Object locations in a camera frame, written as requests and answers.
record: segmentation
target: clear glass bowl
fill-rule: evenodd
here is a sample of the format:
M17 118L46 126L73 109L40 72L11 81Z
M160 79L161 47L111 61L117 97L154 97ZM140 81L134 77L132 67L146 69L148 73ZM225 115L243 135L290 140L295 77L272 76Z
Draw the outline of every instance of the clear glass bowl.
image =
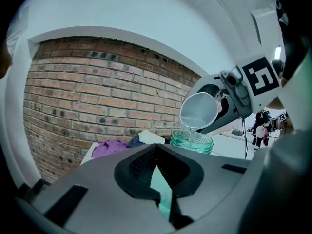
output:
M177 130L173 132L170 144L187 150L209 154L213 149L214 141L201 133L193 132L190 138L189 131Z

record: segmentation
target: dark blue cloth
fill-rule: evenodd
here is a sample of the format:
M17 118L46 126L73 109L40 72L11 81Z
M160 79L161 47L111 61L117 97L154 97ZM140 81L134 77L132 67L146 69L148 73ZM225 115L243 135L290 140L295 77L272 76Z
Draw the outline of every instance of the dark blue cloth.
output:
M138 135L137 136L134 136L128 143L127 147L128 148L134 148L134 147L138 147L138 146L141 146L141 145L146 145L145 143L143 142L140 142L138 140Z

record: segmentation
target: brick wall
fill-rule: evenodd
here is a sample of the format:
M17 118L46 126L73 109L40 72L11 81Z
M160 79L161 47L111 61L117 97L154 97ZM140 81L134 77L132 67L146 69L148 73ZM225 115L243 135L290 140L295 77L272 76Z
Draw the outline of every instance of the brick wall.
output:
M129 141L144 129L170 135L200 77L140 46L92 38L43 42L30 67L24 126L42 177L54 182L95 141Z

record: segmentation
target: black cable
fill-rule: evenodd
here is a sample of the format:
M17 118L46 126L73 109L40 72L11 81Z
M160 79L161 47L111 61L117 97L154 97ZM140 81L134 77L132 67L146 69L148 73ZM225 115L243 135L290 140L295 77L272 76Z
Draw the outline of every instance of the black cable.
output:
M243 136L245 138L245 159L247 159L248 145L247 145L246 123L244 119L242 121L242 128L243 128Z

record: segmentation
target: white ceiling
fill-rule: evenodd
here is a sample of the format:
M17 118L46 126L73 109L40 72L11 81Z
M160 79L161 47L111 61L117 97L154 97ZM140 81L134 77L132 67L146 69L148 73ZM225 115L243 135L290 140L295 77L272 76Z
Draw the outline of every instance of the white ceiling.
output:
M234 59L244 58L251 54L265 52L272 59L276 41L266 43L261 48L251 11L274 7L275 0L183 0L199 12L214 28L227 46ZM270 34L271 25L268 25L267 34Z

